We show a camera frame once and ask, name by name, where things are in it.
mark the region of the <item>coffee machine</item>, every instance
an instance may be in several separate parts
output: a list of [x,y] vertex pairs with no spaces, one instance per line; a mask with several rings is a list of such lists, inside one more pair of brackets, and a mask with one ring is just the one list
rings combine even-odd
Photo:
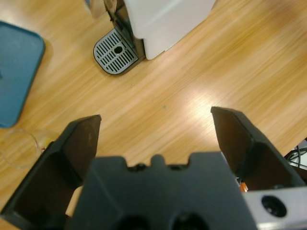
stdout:
[[104,0],[114,29],[94,47],[104,71],[123,74],[168,50],[204,21],[215,0]]

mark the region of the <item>teal plastic tray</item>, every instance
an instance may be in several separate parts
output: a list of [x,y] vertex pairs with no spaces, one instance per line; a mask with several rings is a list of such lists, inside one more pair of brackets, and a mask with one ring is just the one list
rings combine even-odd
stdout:
[[0,22],[0,127],[18,121],[44,51],[40,35]]

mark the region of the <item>black cable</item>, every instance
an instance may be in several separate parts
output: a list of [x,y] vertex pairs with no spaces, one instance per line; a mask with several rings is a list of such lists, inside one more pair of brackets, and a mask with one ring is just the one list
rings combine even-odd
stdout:
[[[301,148],[301,151],[307,151],[307,148]],[[287,160],[290,160],[291,158],[294,157],[294,155],[297,153],[297,149],[291,150],[287,155],[285,155],[285,158]]]
[[290,163],[293,163],[293,164],[298,164],[297,162],[294,162],[294,161],[289,161]]
[[[301,156],[303,156],[303,155],[305,155],[307,153],[307,151],[306,152],[301,152]],[[292,157],[290,157],[290,159],[289,160],[294,160],[294,159],[296,159],[296,158],[298,158],[298,155],[293,155]]]
[[301,150],[299,149],[298,145],[296,146],[296,148],[297,148],[297,155],[298,155],[298,164],[297,164],[297,166],[299,168],[301,166]]

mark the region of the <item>drip tray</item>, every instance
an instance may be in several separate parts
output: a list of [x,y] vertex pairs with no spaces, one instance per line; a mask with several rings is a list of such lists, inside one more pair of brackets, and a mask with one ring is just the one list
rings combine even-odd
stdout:
[[134,51],[116,29],[96,43],[94,57],[109,74],[121,74],[138,60]]

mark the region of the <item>wooden table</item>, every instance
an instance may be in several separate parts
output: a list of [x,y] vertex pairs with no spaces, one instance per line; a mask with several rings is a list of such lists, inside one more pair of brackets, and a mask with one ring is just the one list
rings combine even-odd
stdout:
[[[60,133],[100,114],[97,155],[129,165],[156,153],[185,163],[191,152],[217,151],[213,105],[244,112],[283,155],[307,136],[307,1],[219,0],[170,50],[118,77],[93,57],[109,17],[94,20],[82,0],[1,0],[0,20],[46,43],[16,127]],[[0,207],[26,173],[0,160]],[[0,229],[15,228],[1,220]]]

